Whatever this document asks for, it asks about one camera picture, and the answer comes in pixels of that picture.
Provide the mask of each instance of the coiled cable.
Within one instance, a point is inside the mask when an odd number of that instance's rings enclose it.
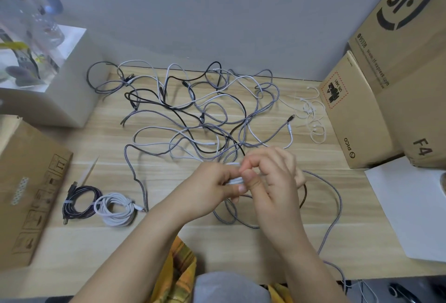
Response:
[[[78,183],[74,182],[70,189],[68,189],[68,195],[62,205],[62,217],[63,224],[67,224],[69,220],[72,219],[86,219],[92,217],[95,214],[94,203],[98,198],[102,196],[102,192],[92,186],[80,186],[77,187]],[[75,204],[77,199],[84,193],[92,191],[94,194],[93,202],[84,211],[77,211]]]

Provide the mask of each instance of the cable bundle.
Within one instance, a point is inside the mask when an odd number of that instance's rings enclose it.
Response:
[[[123,211],[111,212],[111,205],[121,205]],[[99,197],[93,206],[96,214],[101,216],[102,221],[111,227],[125,227],[133,221],[136,211],[142,211],[142,207],[133,203],[131,199],[120,193],[109,193]]]
[[[102,192],[92,186],[80,186],[76,187],[77,182],[74,182],[68,190],[68,195],[62,205],[62,217],[63,224],[67,224],[68,220],[72,219],[86,219],[92,217],[95,214],[95,202],[102,196]],[[94,200],[91,205],[84,211],[77,211],[75,204],[77,199],[84,193],[92,191],[94,194]]]

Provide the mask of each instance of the cable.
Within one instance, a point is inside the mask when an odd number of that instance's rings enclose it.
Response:
[[[109,207],[113,204],[124,207],[123,211],[111,212]],[[96,214],[101,216],[102,221],[111,227],[125,227],[132,223],[137,211],[143,208],[134,204],[131,199],[120,193],[109,193],[99,197],[93,206]]]
[[[121,66],[126,64],[126,63],[130,63],[130,62],[143,62],[146,63],[150,68],[152,68],[154,76],[152,75],[138,75],[138,76],[134,76],[134,75],[130,75],[129,77],[125,78],[124,74],[121,70]],[[103,84],[94,87],[91,85],[90,81],[89,81],[89,72],[90,69],[98,63],[108,63],[108,64],[112,64],[114,67],[116,67],[116,73],[119,77],[119,80],[113,80],[113,81],[106,81]],[[226,163],[226,161],[231,157],[232,159],[229,161],[230,163],[235,162],[237,157],[238,157],[238,151],[240,150],[242,152],[242,154],[244,155],[244,151],[242,149],[242,147],[258,147],[260,145],[264,145],[264,146],[268,146],[266,143],[269,142],[284,126],[287,126],[288,132],[290,134],[290,143],[285,147],[288,148],[291,146],[291,144],[293,143],[293,133],[292,133],[292,128],[290,125],[290,121],[293,120],[294,117],[298,117],[299,119],[303,119],[305,120],[305,126],[309,129],[310,131],[310,138],[311,140],[313,140],[315,143],[323,143],[326,140],[326,130],[324,125],[320,122],[320,120],[322,119],[322,117],[317,118],[316,116],[316,108],[314,106],[313,103],[319,103],[321,104],[324,108],[325,106],[323,105],[323,103],[321,103],[318,100],[315,100],[319,97],[319,91],[317,90],[317,88],[309,86],[307,87],[307,89],[315,89],[317,92],[317,96],[315,97],[311,97],[311,98],[299,98],[300,101],[304,102],[304,105],[302,107],[301,110],[298,110],[290,105],[288,105],[286,102],[284,102],[283,100],[280,99],[280,90],[279,88],[272,82],[272,78],[273,78],[273,74],[271,72],[271,70],[269,69],[264,69],[262,71],[260,71],[259,73],[257,73],[256,75],[239,75],[237,74],[234,70],[232,69],[222,69],[221,64],[218,61],[214,61],[213,63],[211,63],[206,71],[201,74],[200,76],[193,78],[193,79],[189,79],[187,72],[181,68],[180,65],[178,64],[171,64],[166,71],[166,76],[164,79],[164,83],[161,83],[159,80],[159,77],[156,73],[156,70],[153,68],[153,66],[151,64],[149,64],[148,62],[144,61],[144,60],[130,60],[130,61],[125,61],[124,63],[121,63],[119,65],[116,65],[114,63],[110,63],[110,62],[98,62],[93,64],[87,71],[87,83],[88,85],[94,89],[94,91],[98,94],[106,94],[106,97],[113,94],[114,92],[120,90],[122,87],[131,87],[132,90],[130,92],[125,92],[125,98],[130,102],[132,111],[131,113],[129,113],[122,121],[121,121],[121,125],[125,126],[126,121],[136,115],[136,114],[141,114],[143,112],[149,112],[149,113],[154,113],[154,114],[158,114],[168,120],[170,120],[174,125],[176,125],[177,127],[179,127],[179,129],[174,129],[174,128],[169,128],[169,127],[161,127],[161,126],[146,126],[144,128],[139,129],[134,135],[133,135],[133,139],[132,139],[132,143],[133,144],[127,144],[124,147],[124,157],[125,160],[133,174],[133,179],[138,182],[138,184],[141,187],[141,191],[143,194],[143,202],[144,202],[144,211],[148,211],[148,200],[147,200],[147,192],[142,184],[142,182],[137,178],[136,172],[133,168],[133,166],[131,165],[131,162],[128,158],[127,155],[127,149],[129,147],[132,147],[142,153],[146,153],[149,155],[153,155],[153,156],[160,156],[160,155],[164,155],[164,154],[170,154],[171,158],[192,158],[192,159],[196,159],[198,161],[206,161],[206,160],[214,160],[216,159],[217,161],[222,161],[223,163]],[[219,67],[218,68],[212,68],[211,67],[214,64],[218,64]],[[169,70],[172,66],[177,66],[179,67],[185,74],[186,79],[180,79],[177,78],[173,75],[169,75]],[[256,79],[254,78],[255,76],[261,74],[262,72],[267,71],[270,73],[271,76],[271,81],[270,82],[264,82],[264,83],[259,83],[256,81]],[[218,80],[217,83],[214,83],[210,80],[210,78],[208,77],[208,73],[214,73],[218,75]],[[157,84],[157,89],[156,91],[153,91],[151,89],[148,88],[135,88],[133,87],[131,84],[136,81],[137,79],[140,78],[151,78],[153,80],[156,81]],[[205,81],[196,81],[200,78],[204,78]],[[171,105],[169,103],[167,103],[166,99],[167,99],[167,85],[170,79],[176,79],[181,81],[181,84],[187,88],[187,92],[190,96],[190,101],[180,104],[180,105]],[[250,90],[245,84],[242,83],[242,80],[252,80],[256,86],[254,87],[254,91]],[[108,83],[112,83],[112,82],[117,82],[119,83],[118,86],[111,88],[111,89],[100,89],[100,87],[108,84]],[[254,111],[251,114],[247,114],[246,112],[246,108],[243,105],[243,103],[235,96],[231,95],[231,94],[227,94],[224,93],[223,91],[225,91],[226,89],[228,89],[232,84],[234,84],[235,82],[237,82],[239,85],[241,85],[243,88],[245,88],[255,99],[256,101],[256,107],[254,109]],[[197,86],[198,84],[201,83],[207,83],[209,84],[211,87],[215,88],[214,92],[210,92],[208,94],[206,94],[203,97],[196,97],[195,92],[193,91],[193,87]],[[270,91],[269,88],[275,88],[275,91]],[[142,96],[140,96],[138,94],[138,92],[149,92],[152,95],[154,95],[157,98],[157,101],[154,100],[150,100],[150,99],[146,99],[143,98]],[[265,106],[261,107],[259,100],[260,99],[264,99],[266,95],[271,96],[271,101],[269,103],[267,103]],[[220,97],[229,97],[231,100],[233,100],[237,106],[240,106],[240,108],[242,109],[244,118],[240,119],[240,120],[236,120],[236,121],[228,121],[228,115],[227,112],[225,110],[225,108],[218,102],[216,102],[215,100],[220,98]],[[286,106],[288,106],[289,108],[294,110],[294,114],[292,116],[290,116],[290,118],[288,118],[288,120],[282,124],[274,133],[273,135],[271,135],[269,138],[267,138],[266,140],[260,140],[258,138],[258,136],[256,136],[254,134],[254,132],[251,129],[251,126],[249,125],[249,123],[252,121],[252,119],[254,118],[254,116],[261,114],[262,112],[270,109],[273,104],[276,101],[281,101],[283,104],[285,104]],[[155,110],[139,110],[139,105],[141,103],[149,103],[152,105],[157,105],[157,106],[161,106],[164,109],[168,109],[170,111],[172,111],[177,118],[179,118],[180,122],[177,122],[175,120],[173,120],[172,118],[168,117],[167,115],[157,112]],[[217,118],[215,118],[213,115],[209,114],[206,112],[206,108],[211,105],[217,105],[221,111],[224,114],[225,119],[224,120],[219,120]],[[198,117],[194,114],[188,113],[186,112],[186,109],[188,109],[191,106],[195,106],[198,111],[201,113],[201,115]],[[305,113],[305,116],[299,116],[298,112],[303,112]],[[193,126],[189,126],[186,125],[185,121],[182,119],[181,114],[184,115],[188,115],[191,118],[197,120],[197,124],[193,125]],[[211,119],[214,120],[215,122],[217,122],[217,124],[211,123],[211,122],[206,122],[206,119]],[[226,131],[224,129],[221,128],[221,126],[223,125],[236,125],[231,131]],[[174,136],[170,139],[169,142],[155,142],[155,143],[139,143],[137,142],[137,136],[139,133],[141,133],[143,130],[148,130],[151,128],[157,128],[157,129],[162,129],[162,130],[169,130],[169,131],[174,131],[176,132],[174,134]],[[194,139],[193,135],[192,135],[192,130],[193,129],[199,129],[199,130],[204,130],[204,131],[210,131],[212,133],[215,134],[216,137],[216,142],[199,142],[197,140]],[[238,141],[235,140],[235,138],[233,137],[233,133],[239,129],[239,132],[237,134],[237,139]],[[257,143],[249,143],[247,142],[246,139],[246,134],[247,134],[247,130],[252,134],[252,136],[256,139]],[[174,139],[176,137],[180,136],[176,142],[174,142]],[[219,136],[224,138],[224,143],[220,146],[220,139]],[[323,136],[323,140],[322,141],[317,141],[315,140],[315,136]],[[181,141],[183,140],[187,140],[192,148],[194,149],[196,156],[188,151],[186,148],[180,146],[179,144],[181,143]],[[147,148],[145,147],[152,147],[152,146],[159,146],[159,145],[167,145],[168,148],[166,151],[161,152],[161,153],[154,153],[151,151],[146,150]],[[202,148],[199,147],[199,145],[216,145],[216,149],[213,151],[205,151]],[[179,149],[181,149],[184,153],[187,154],[187,156],[175,156],[173,154],[173,149],[175,149],[176,147],[179,147]],[[328,181],[326,181],[324,178],[309,172],[309,171],[304,171],[305,173],[308,173],[310,175],[313,175],[317,178],[319,178],[321,181],[326,182],[330,187],[332,187],[334,189],[334,191],[337,193],[338,197],[339,197],[339,211],[338,211],[338,215],[335,218],[335,220],[332,222],[332,224],[330,225],[330,227],[327,229],[326,234],[322,240],[322,243],[318,249],[318,254],[320,254],[324,244],[326,243],[326,240],[328,238],[329,233],[331,232],[332,228],[334,227],[334,225],[337,223],[337,221],[339,220],[341,213],[342,213],[342,198],[340,193],[338,192],[338,190]],[[240,179],[235,179],[235,180],[231,180],[229,182],[229,184],[238,184],[240,182],[242,182],[243,180]],[[300,204],[300,207],[302,207],[306,196],[307,196],[307,188],[306,185],[304,185],[304,190],[305,190],[305,195],[304,195],[304,199],[302,201],[302,203]],[[250,195],[248,194],[244,194],[242,195],[244,197],[250,197],[252,198]],[[241,221],[238,218],[238,213],[237,213],[237,208],[235,206],[235,204],[233,204],[231,202],[230,199],[226,199],[225,201],[225,206],[226,209],[228,210],[228,212],[231,214],[231,216],[233,217],[233,220],[231,221],[225,221],[223,219],[221,219],[221,217],[219,217],[216,212],[214,211],[214,215],[215,217],[220,220],[222,223],[225,224],[233,224],[235,221],[239,221],[240,223],[242,223],[243,225],[253,228],[253,229],[258,229],[258,226],[253,226],[250,224],[247,224],[243,221]],[[346,291],[346,283],[345,283],[345,276],[342,272],[342,270],[337,267],[336,265],[330,263],[330,262],[326,262],[326,264],[335,267],[340,273],[341,276],[343,278],[343,287],[344,287],[344,292]]]
[[[360,280],[358,283],[360,283],[361,302],[364,300],[365,303],[368,303],[368,300],[365,298],[365,295],[364,295],[364,284],[367,287],[367,289],[372,293],[375,303],[380,302],[380,300],[378,299],[378,296],[375,294],[375,292],[371,289],[371,287],[364,280]]]
[[[62,205],[62,217],[63,217],[63,224],[67,224],[68,220],[72,219],[86,219],[88,217],[92,217],[95,214],[95,206],[94,203],[97,201],[98,198],[102,196],[102,192],[95,187],[92,186],[81,186],[76,187],[77,182],[74,182],[70,189],[68,190],[68,195],[63,202]],[[94,200],[91,205],[88,206],[87,209],[80,212],[77,211],[75,208],[76,200],[84,193],[92,191],[94,194]]]
[[[281,103],[283,103],[284,105],[286,105],[287,107],[293,109],[295,111],[294,114],[296,117],[298,117],[299,119],[305,120],[305,126],[309,130],[309,136],[310,136],[311,140],[314,143],[321,144],[321,143],[324,143],[326,140],[326,130],[325,130],[325,126],[321,122],[321,119],[323,118],[323,116],[321,116],[320,118],[317,118],[317,116],[316,116],[317,109],[313,105],[313,103],[319,103],[323,107],[324,110],[325,110],[325,105],[318,100],[310,101],[312,99],[317,99],[320,97],[320,92],[316,87],[308,86],[307,89],[314,89],[317,92],[317,96],[310,97],[310,98],[299,97],[299,100],[304,102],[302,109],[297,109],[295,107],[292,107],[282,99],[279,99],[279,101]],[[294,93],[294,101],[296,101],[296,96],[297,96],[297,92]],[[298,115],[298,112],[304,112],[306,114],[306,116],[301,117]],[[321,141],[317,141],[317,140],[315,140],[314,135],[323,136],[323,139]]]

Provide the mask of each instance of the coiled white cable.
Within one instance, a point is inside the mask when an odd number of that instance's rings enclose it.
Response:
[[[111,212],[109,206],[118,204],[124,207],[123,211]],[[137,211],[143,208],[134,204],[131,199],[120,193],[109,193],[99,197],[93,208],[96,214],[101,216],[102,221],[111,227],[125,227],[133,221]]]
[[[325,126],[322,124],[321,119],[324,116],[321,116],[320,118],[316,118],[316,107],[314,106],[313,103],[319,103],[320,105],[322,105],[322,107],[325,110],[325,105],[318,101],[318,100],[314,100],[317,99],[320,96],[319,90],[316,87],[313,86],[308,86],[307,89],[314,89],[318,94],[315,97],[307,97],[307,98],[303,98],[303,97],[296,97],[296,93],[294,94],[294,101],[296,101],[296,99],[304,102],[304,105],[302,107],[302,109],[297,109],[294,108],[292,106],[290,106],[288,103],[286,103],[284,100],[282,100],[281,98],[279,98],[279,101],[281,103],[283,103],[284,105],[286,105],[287,107],[291,108],[294,110],[294,114],[296,117],[298,117],[299,119],[303,119],[305,120],[305,126],[308,128],[309,130],[309,137],[311,138],[311,140],[314,143],[324,143],[326,140],[326,130],[325,130]],[[299,116],[298,112],[304,112],[305,115],[304,116]],[[318,141],[315,139],[314,135],[316,136],[323,136],[321,141]]]

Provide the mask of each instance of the wood grain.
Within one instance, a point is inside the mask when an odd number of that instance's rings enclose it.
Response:
[[[152,74],[143,68],[127,68],[125,72],[126,75]],[[165,70],[158,69],[157,73],[164,76]],[[184,77],[181,71],[173,73]],[[188,74],[189,77],[194,77],[200,73]],[[115,78],[116,75],[111,74],[111,79]],[[280,87],[281,98],[291,104],[299,102],[294,100],[295,96],[313,96],[315,91],[307,87],[317,86],[319,83],[291,79],[275,79],[274,82]],[[190,99],[181,84],[176,81],[169,83],[172,83],[168,95],[170,103],[181,104]],[[248,82],[247,85],[254,87],[253,83]],[[134,86],[155,88],[155,82],[142,78]],[[212,91],[205,85],[198,85],[194,90],[198,97]],[[254,98],[241,86],[233,85],[229,92],[239,97],[248,111],[254,109]],[[136,222],[126,228],[107,227],[97,216],[82,221],[70,221],[65,226],[62,224],[61,205],[66,190],[98,155],[100,158],[87,184],[100,188],[104,193],[119,191],[142,204],[141,190],[132,179],[124,160],[123,148],[131,141],[133,133],[142,126],[171,124],[158,115],[142,113],[129,119],[123,128],[119,123],[131,111],[123,94],[124,89],[99,101],[83,129],[41,128],[75,154],[32,264],[27,268],[0,273],[0,297],[75,294],[142,219],[143,214],[139,213]],[[266,104],[268,100],[265,96],[261,103]],[[231,119],[242,116],[241,110],[233,101],[225,98],[220,101]],[[142,108],[156,109],[172,116],[171,112],[159,106],[144,105]],[[321,115],[324,114],[321,107],[318,109]],[[209,108],[209,112],[223,118],[217,107]],[[253,120],[253,131],[258,137],[266,138],[291,114],[291,109],[277,102],[271,110]],[[291,122],[294,143],[289,148],[296,154],[301,168],[329,180],[343,197],[342,217],[329,236],[321,257],[341,267],[349,279],[445,274],[445,264],[412,260],[404,255],[364,172],[348,168],[328,117],[324,116],[321,121],[327,131],[325,143],[313,143],[304,121],[294,119]],[[193,133],[197,139],[214,140],[203,130],[194,130]],[[160,130],[152,130],[143,133],[141,140],[166,141],[169,135]],[[255,142],[250,136],[248,141]],[[271,144],[277,146],[288,143],[289,134],[286,128],[271,141]],[[147,186],[150,207],[165,198],[198,165],[193,160],[171,161],[169,157],[157,158],[138,154],[134,150],[129,150],[129,158],[138,177]],[[308,197],[302,208],[302,219],[311,242],[318,247],[337,214],[337,198],[329,186],[312,176],[308,176],[307,185]],[[90,202],[91,198],[85,195],[79,200],[79,207]],[[249,199],[241,199],[238,210],[241,218],[249,223],[256,223]],[[227,215],[221,206],[218,212],[223,217]],[[181,230],[180,237],[197,255],[200,273],[224,270],[240,273],[258,283],[285,281],[278,256],[259,230],[240,224],[226,226],[213,215],[208,215],[187,224]]]

